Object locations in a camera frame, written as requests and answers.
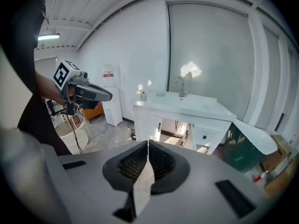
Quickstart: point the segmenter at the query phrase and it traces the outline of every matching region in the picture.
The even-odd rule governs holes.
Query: chrome faucet
[[[181,87],[181,89],[180,89],[180,91],[179,91],[179,96],[180,96],[180,97],[184,97],[184,96],[189,92],[190,89],[188,89],[187,91],[184,91],[184,79],[183,79],[182,77],[178,77],[178,78],[176,79],[176,82],[177,82],[179,79],[182,80],[182,87]]]

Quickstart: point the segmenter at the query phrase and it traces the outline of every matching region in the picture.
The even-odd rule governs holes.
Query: trash can
[[[136,140],[135,125],[128,123],[129,134],[132,140]]]

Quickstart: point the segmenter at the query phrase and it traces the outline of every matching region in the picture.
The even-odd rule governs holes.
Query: ceiling light
[[[38,40],[48,40],[48,39],[58,39],[59,34],[48,34],[48,35],[40,35],[38,36]]]

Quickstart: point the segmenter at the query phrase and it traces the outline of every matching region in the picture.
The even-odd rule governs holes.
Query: ceiling
[[[107,17],[132,1],[45,0],[49,24],[43,22],[40,35],[59,33],[60,38],[39,41],[36,50],[67,47],[78,50]]]

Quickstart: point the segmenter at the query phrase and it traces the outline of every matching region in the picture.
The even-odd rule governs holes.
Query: soap bottle
[[[146,93],[144,91],[142,91],[142,93],[140,95],[140,100],[141,101],[146,101]]]

